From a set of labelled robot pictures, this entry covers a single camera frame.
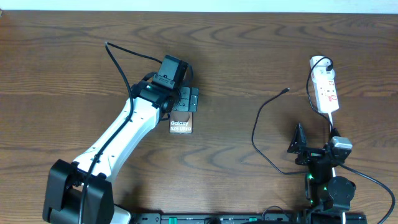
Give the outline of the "Galaxy S25 Ultra smartphone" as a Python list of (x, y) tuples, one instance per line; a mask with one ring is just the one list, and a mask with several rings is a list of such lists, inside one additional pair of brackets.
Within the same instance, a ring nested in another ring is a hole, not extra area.
[(193, 113), (172, 111), (169, 120), (170, 134), (191, 134), (193, 132)]

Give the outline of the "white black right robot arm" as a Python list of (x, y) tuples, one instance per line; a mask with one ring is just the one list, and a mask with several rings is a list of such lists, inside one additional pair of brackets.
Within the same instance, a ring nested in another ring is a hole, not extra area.
[(287, 152), (296, 154), (295, 163), (308, 167), (305, 176), (305, 197), (310, 208), (298, 212), (299, 223), (344, 223), (345, 212), (350, 210), (356, 185), (333, 170), (344, 163), (353, 145), (341, 137), (336, 129), (322, 148), (308, 147), (301, 124), (296, 125), (293, 139)]

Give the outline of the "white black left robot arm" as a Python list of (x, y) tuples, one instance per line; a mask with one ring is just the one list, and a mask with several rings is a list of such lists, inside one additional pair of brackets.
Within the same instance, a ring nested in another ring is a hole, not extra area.
[(129, 223), (114, 203), (113, 184), (142, 138), (172, 110), (195, 112), (199, 90), (141, 80), (130, 87), (122, 112), (103, 135), (69, 163), (49, 170), (42, 217), (48, 223)]

